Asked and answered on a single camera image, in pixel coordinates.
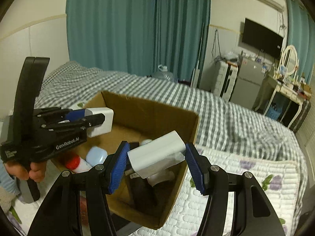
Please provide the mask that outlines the person's left hand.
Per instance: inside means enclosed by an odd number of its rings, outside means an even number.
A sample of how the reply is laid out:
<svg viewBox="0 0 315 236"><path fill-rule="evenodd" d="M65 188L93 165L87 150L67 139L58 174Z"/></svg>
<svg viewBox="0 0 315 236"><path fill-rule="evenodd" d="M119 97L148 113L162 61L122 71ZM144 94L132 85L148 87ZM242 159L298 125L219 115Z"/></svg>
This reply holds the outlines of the person's left hand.
<svg viewBox="0 0 315 236"><path fill-rule="evenodd" d="M23 165L15 161L9 161L4 164L6 171L20 180L32 179L35 182L41 182L45 178L47 162L35 163L32 162L30 168L25 168Z"/></svg>

